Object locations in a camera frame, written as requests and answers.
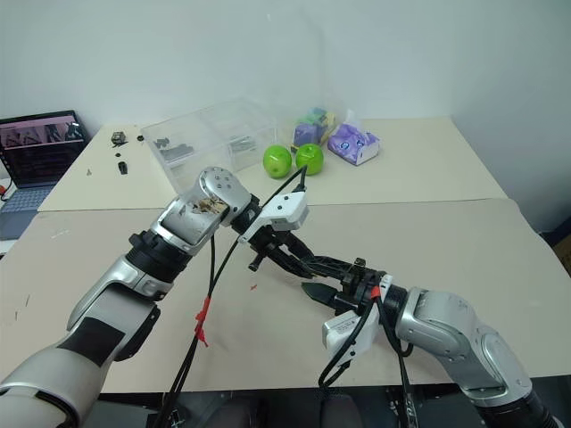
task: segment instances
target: beige tabletop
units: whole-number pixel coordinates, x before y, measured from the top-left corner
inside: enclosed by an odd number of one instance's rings
[[[379,156],[354,167],[326,149],[323,171],[307,180],[310,205],[506,198],[449,118],[373,119],[363,126],[382,138]],[[112,148],[111,135],[118,130],[128,143]],[[138,135],[133,125],[103,127],[40,210],[164,207],[175,191]],[[127,175],[120,174],[119,161],[127,163]],[[262,200],[283,181],[269,178],[261,162],[236,175]]]
[[[146,229],[158,210],[43,212],[0,261],[0,378],[58,340],[83,293]],[[362,257],[403,287],[456,292],[500,331],[531,376],[571,374],[571,280],[550,248],[507,199],[311,207],[298,235],[316,252]],[[218,261],[235,239],[217,237]],[[161,302],[142,349],[112,366],[106,392],[166,391],[193,335],[207,289],[210,253],[191,260]],[[311,387],[327,363],[321,325],[330,309],[307,298],[300,280],[264,261],[254,274],[239,247],[214,294],[185,391]],[[414,383],[449,382],[415,350]],[[397,360],[379,334],[341,385],[398,384]]]

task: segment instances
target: laptop keyboard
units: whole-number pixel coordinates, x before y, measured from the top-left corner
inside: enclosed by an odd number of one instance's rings
[[[18,189],[0,209],[0,212],[37,210],[52,189],[51,186],[38,189]]]

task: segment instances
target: plastic storage container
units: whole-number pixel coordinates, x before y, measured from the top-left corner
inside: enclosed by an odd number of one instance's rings
[[[236,172],[277,142],[276,121],[245,99],[220,103],[141,130],[178,193],[210,166]]]

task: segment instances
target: red cable tie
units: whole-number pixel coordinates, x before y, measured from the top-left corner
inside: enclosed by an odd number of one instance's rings
[[[375,299],[376,297],[381,297],[381,289],[378,285],[375,285],[371,290],[371,299]]]
[[[208,343],[206,343],[206,335],[204,334],[203,324],[206,320],[206,314],[208,313],[208,307],[210,305],[211,298],[207,297],[204,299],[203,309],[198,314],[196,314],[196,317],[194,317],[198,321],[196,323],[196,327],[194,328],[194,335],[200,342],[203,342],[204,345],[206,345],[206,348],[208,348]]]

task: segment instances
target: white wall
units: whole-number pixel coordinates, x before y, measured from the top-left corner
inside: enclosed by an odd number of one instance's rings
[[[242,94],[452,115],[534,227],[571,214],[567,0],[1,1],[0,117],[73,108],[93,133]]]

